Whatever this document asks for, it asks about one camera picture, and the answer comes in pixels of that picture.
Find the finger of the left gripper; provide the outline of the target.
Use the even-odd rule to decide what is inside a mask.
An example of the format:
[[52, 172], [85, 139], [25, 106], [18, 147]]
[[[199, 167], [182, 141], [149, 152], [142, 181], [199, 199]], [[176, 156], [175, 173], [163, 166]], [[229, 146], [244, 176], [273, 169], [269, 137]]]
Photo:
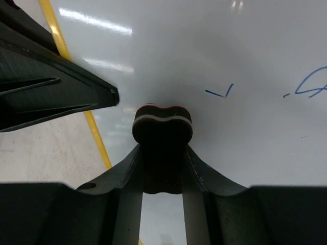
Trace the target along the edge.
[[118, 89], [60, 56], [49, 31], [1, 1], [1, 131], [113, 107]]

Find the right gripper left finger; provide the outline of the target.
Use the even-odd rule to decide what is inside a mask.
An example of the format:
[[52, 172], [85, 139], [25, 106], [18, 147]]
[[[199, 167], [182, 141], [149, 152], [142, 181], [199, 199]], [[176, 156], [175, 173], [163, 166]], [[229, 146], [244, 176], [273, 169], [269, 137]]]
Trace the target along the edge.
[[138, 244], [142, 196], [139, 146], [77, 189], [3, 183], [1, 244]]

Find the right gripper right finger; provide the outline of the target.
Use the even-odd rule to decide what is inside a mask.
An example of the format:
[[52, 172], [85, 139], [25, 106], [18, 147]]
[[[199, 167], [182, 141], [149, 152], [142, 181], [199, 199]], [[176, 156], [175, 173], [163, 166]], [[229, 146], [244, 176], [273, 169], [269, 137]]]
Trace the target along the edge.
[[181, 177], [188, 244], [326, 244], [326, 188], [246, 188], [186, 147]]

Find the black felt eraser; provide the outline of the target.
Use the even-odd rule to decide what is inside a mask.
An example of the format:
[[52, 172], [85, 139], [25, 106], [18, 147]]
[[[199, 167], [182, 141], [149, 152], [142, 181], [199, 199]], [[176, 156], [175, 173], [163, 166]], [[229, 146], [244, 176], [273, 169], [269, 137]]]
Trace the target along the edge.
[[132, 135], [143, 152], [144, 193], [181, 194], [183, 152], [193, 136], [188, 110], [144, 105], [135, 114]]

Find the yellow framed whiteboard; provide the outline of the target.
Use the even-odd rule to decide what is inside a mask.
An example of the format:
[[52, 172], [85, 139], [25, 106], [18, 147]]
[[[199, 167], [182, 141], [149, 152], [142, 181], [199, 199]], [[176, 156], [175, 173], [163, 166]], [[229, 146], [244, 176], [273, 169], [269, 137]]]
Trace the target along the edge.
[[93, 111], [112, 164], [145, 104], [183, 106], [191, 147], [245, 186], [326, 186], [326, 1], [41, 1], [59, 48], [118, 88]]

